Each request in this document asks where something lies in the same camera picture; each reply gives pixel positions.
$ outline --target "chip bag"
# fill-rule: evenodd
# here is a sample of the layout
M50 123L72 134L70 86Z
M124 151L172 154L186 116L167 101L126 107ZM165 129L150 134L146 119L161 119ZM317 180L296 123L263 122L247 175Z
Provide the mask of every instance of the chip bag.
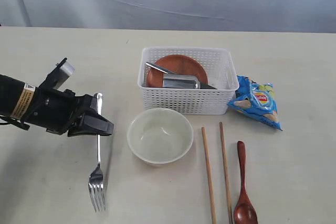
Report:
M227 105L250 118L282 130L273 85L259 85L245 76L238 76L238 82L236 99Z

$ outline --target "wooden chopstick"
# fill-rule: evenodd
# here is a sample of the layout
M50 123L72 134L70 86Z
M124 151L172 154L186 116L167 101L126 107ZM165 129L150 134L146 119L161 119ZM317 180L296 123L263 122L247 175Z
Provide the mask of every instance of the wooden chopstick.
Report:
M225 189L226 189L226 201L227 201L227 214L229 216L229 224L233 224L232 221L232 202L231 193L229 187L229 174L227 172L227 160L226 160L226 150L225 150L225 139L224 139L224 129L223 123L219 123L220 128L220 139L222 142L222 155L223 155L223 167L224 167L224 178L225 178Z
M206 142L205 128L202 127L202 135L203 135L203 144L204 144L204 154L205 154L205 163L206 163L206 173L208 175L208 186L209 186L209 195L210 195L210 210L211 210L211 218L212 224L216 224L216 212L215 212L215 202L214 202L214 190L212 188L212 180L211 180L211 168L209 163L209 153L208 153L208 145Z

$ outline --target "fork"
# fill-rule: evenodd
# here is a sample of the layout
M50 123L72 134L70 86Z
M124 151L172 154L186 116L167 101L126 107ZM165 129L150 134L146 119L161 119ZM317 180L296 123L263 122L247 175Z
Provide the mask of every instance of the fork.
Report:
M103 95L97 93L94 95L97 98L97 112L101 115L101 107L103 104ZM90 174L89 177L89 194L91 202L95 212L105 211L105 196L104 196L104 183L103 183L103 172L100 169L100 135L97 134L97 167Z

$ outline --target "white table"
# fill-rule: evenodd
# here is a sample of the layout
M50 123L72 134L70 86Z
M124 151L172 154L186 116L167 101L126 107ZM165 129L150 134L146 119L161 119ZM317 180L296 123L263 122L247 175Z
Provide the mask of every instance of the white table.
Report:
M283 132L234 111L188 116L195 131L190 152L161 168L143 164L129 150L126 130L143 110L136 77L141 49L148 46L229 49L237 74L275 85ZM0 49L0 73L35 85L68 57L76 72L61 89L101 91L103 115L115 124L114 136L102 140L108 188L107 211L99 215L87 189L95 137L0 126L1 223L210 223L201 126L217 223L228 223L220 121L234 205L240 187L236 143L243 140L247 191L259 223L336 222L336 35L1 27Z

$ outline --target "basket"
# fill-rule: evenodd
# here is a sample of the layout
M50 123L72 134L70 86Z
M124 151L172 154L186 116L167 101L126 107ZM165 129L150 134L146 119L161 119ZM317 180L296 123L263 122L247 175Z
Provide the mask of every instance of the basket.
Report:
M163 89L146 87L149 71L145 63L155 63L167 55L186 55L197 60L208 76L208 84L217 90ZM182 114L222 115L239 83L230 52L222 48L149 47L142 50L138 75L145 110L169 108Z

